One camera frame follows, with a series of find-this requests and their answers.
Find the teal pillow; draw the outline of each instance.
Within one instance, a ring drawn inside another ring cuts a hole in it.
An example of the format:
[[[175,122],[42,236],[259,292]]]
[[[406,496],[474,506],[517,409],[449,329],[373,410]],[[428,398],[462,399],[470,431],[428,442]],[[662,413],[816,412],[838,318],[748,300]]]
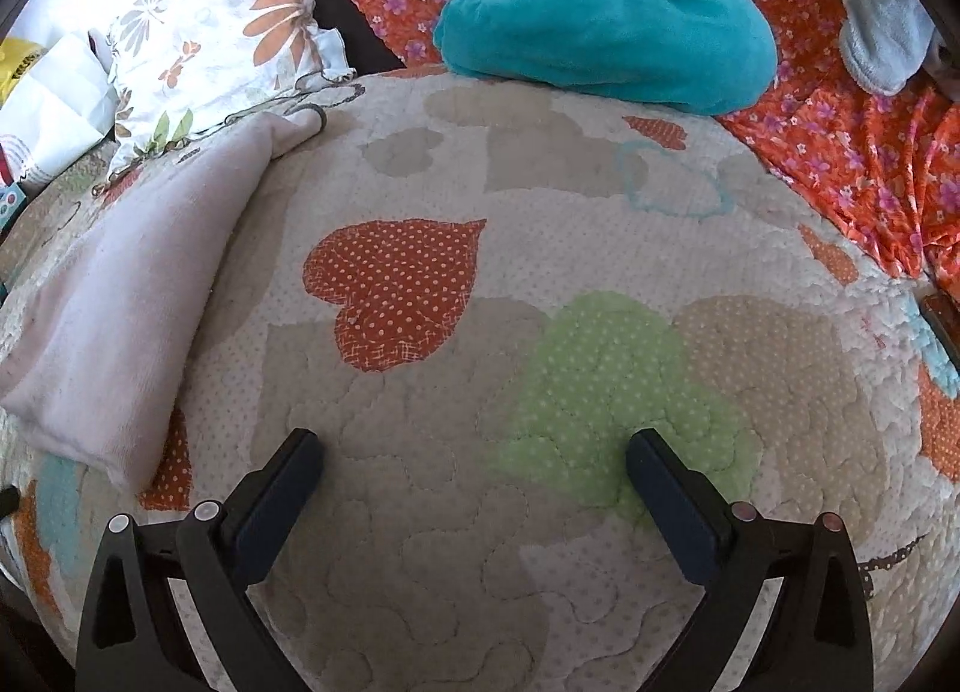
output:
[[[776,71],[752,0],[450,0],[434,43],[461,74],[698,115],[749,107]]]

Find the pink towel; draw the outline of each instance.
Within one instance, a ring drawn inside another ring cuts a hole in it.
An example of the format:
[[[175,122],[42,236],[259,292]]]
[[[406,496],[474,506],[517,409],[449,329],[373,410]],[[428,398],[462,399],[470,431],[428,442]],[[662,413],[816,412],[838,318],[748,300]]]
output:
[[[190,343],[227,240],[271,158],[320,115],[253,115],[168,160],[66,252],[0,363],[0,405],[27,443],[150,486]]]

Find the patterned bedspread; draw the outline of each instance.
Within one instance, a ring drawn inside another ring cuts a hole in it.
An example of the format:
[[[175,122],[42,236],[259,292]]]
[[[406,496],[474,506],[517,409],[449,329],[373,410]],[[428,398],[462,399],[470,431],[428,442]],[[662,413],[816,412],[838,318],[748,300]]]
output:
[[[635,690],[701,594],[626,481],[653,426],[731,500],[844,516],[877,689],[896,688],[960,582],[960,379],[916,284],[712,120],[441,67],[318,98],[340,102],[328,131],[272,164],[224,257],[152,490],[118,494],[0,419],[0,481],[24,495],[0,562],[64,650],[112,514],[222,499],[304,426],[328,468],[251,596],[313,688]],[[0,249],[0,355],[122,202],[90,197],[102,166]]]

